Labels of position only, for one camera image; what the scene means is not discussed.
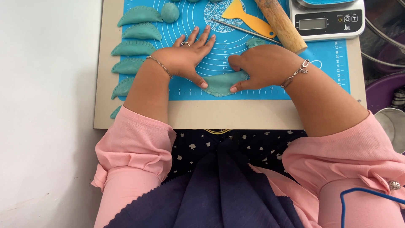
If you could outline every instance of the bracelet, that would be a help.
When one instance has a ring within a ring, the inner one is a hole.
[[[173,79],[173,76],[170,74],[169,70],[168,70],[161,62],[159,62],[159,60],[153,58],[152,56],[146,57],[146,59],[149,59],[149,58],[150,58],[150,59],[153,59],[153,60],[155,60],[157,63],[159,63],[159,65],[162,66],[163,69],[169,74],[170,79]]]
[[[291,77],[287,78],[283,84],[281,84],[281,88],[286,88],[291,82],[292,79],[294,78],[294,76],[298,73],[308,73],[307,70],[304,70],[305,67],[307,67],[309,65],[309,59],[305,60],[302,64],[302,66],[300,67],[300,69],[298,69]]]

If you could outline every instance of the rolling pin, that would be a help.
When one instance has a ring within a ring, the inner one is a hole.
[[[300,54],[308,47],[277,0],[255,0],[283,46]]]

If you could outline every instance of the teal dough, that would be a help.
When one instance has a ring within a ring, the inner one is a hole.
[[[136,38],[136,39],[155,39],[162,40],[162,35],[159,30],[150,22],[143,22],[127,28],[122,33],[122,38]]]
[[[117,26],[142,22],[162,22],[160,13],[148,6],[135,6],[128,10],[119,20]]]
[[[111,69],[111,72],[136,74],[144,61],[145,60],[141,58],[126,58],[115,64]]]
[[[111,100],[118,96],[126,96],[128,95],[129,89],[134,82],[134,77],[128,77],[122,80],[113,90],[113,95],[111,96]]]
[[[167,23],[173,23],[180,17],[179,8],[171,2],[164,4],[161,12],[163,21]]]
[[[116,108],[116,109],[113,111],[113,113],[111,113],[111,115],[110,115],[110,118],[111,118],[111,119],[115,119],[115,118],[116,118],[116,116],[117,116],[119,110],[121,109],[121,107],[122,107],[122,106],[119,106],[118,108]]]
[[[259,38],[250,38],[250,39],[248,39],[247,42],[246,42],[246,46],[247,46],[249,49],[252,48],[252,47],[256,47],[256,46],[259,46],[259,45],[263,45],[263,44],[266,44],[266,43],[264,42],[264,40],[261,40],[261,39],[259,39]]]
[[[208,83],[208,87],[203,90],[215,97],[228,96],[232,94],[229,91],[231,86],[239,81],[247,80],[248,77],[249,75],[246,71],[204,77],[204,80]]]
[[[156,48],[146,41],[124,41],[118,44],[111,52],[112,56],[150,55]]]

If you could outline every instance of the fingernail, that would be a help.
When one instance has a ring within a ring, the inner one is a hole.
[[[205,82],[201,83],[201,88],[206,89],[207,87],[208,87],[207,83],[205,83]]]

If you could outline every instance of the pink blouse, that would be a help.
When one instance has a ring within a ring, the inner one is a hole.
[[[176,133],[162,122],[124,106],[96,145],[100,164],[92,185],[104,193],[95,228],[104,227],[134,199],[160,186],[172,166]],[[387,181],[405,184],[405,156],[396,153],[370,114],[346,131],[299,138],[283,153],[283,165],[301,185],[271,170],[266,174],[277,196],[289,196],[305,228],[340,228],[340,193],[364,187],[405,199],[405,188],[390,191]],[[405,205],[364,192],[345,195],[346,227],[402,227]]]

